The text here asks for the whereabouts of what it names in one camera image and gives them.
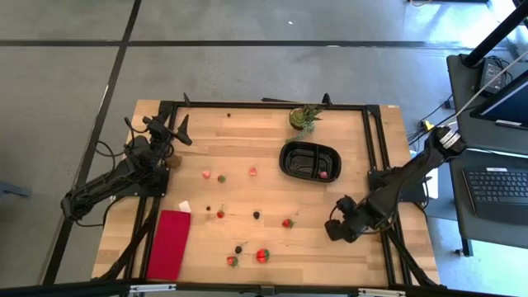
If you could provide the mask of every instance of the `black desk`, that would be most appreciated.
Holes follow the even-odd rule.
[[[460,62],[460,58],[454,55],[447,57],[447,68],[455,108],[459,110],[474,95],[472,86],[477,80],[478,70],[466,68]],[[474,101],[474,104],[479,104],[483,100],[483,97],[479,97]],[[457,121],[460,135],[470,148],[519,154],[528,153],[528,131],[501,127],[488,120],[472,118],[469,116],[469,111],[459,115]],[[464,254],[470,256],[472,253],[469,239],[528,248],[528,237],[526,237],[528,226],[504,224],[480,219],[474,215],[461,170],[462,167],[475,163],[496,163],[503,166],[511,164],[511,166],[515,167],[528,166],[528,159],[467,151],[460,158],[450,163],[456,215]]]

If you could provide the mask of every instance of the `potted plant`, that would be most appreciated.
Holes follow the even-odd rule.
[[[314,121],[321,120],[316,116],[321,111],[315,104],[305,105],[303,108],[295,108],[290,111],[290,125],[301,132],[297,136],[287,139],[286,143],[301,140],[307,134],[312,133],[314,131]]]

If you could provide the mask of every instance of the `white cable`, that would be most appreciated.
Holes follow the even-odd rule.
[[[484,91],[484,89],[485,89],[486,87],[488,87],[490,84],[492,84],[493,81],[494,81],[495,79],[500,78],[501,75],[503,75],[503,74],[504,74],[504,73],[505,73],[505,72],[506,72],[511,66],[513,66],[513,64],[519,62],[519,60],[522,59],[522,57],[524,57],[526,54],[528,54],[528,50],[527,50],[526,52],[524,52],[524,54],[522,54],[519,58],[515,59],[513,62],[511,62],[509,65],[507,65],[507,66],[506,66],[506,67],[505,67],[500,73],[498,73],[494,78],[492,78],[488,83],[486,83],[486,84],[484,85],[484,87],[481,87],[480,90],[478,90],[478,92],[475,93],[475,94],[473,95],[473,97],[471,97],[471,99],[469,99],[469,101],[468,101],[464,106],[462,106],[462,108],[460,108],[460,110],[457,111],[457,112],[456,112],[452,117],[450,117],[447,121],[449,121],[449,120],[451,120],[451,119],[456,118],[457,116],[459,116],[459,115],[462,113],[462,111],[464,111],[464,109],[465,109],[466,107],[468,107],[469,104],[471,104],[471,102],[473,102],[473,100],[475,100],[475,98],[477,98],[477,97],[480,95],[480,93],[481,93],[482,91]]]

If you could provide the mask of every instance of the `toy strawberry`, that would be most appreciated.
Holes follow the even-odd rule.
[[[238,265],[237,257],[228,257],[228,265],[231,267],[236,267]]]
[[[284,221],[282,221],[282,225],[285,227],[285,228],[293,228],[294,227],[294,224],[295,222],[292,221],[291,219],[285,219]]]
[[[222,205],[222,207],[220,208],[220,210],[216,212],[216,216],[219,217],[220,219],[222,219],[222,218],[225,216],[225,213],[224,213],[224,205]]]
[[[261,248],[257,251],[257,261],[260,263],[266,263],[270,259],[270,251],[265,248]]]

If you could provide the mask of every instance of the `small brown object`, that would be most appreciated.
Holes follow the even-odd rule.
[[[182,165],[182,156],[172,155],[165,162],[169,168],[176,169]]]

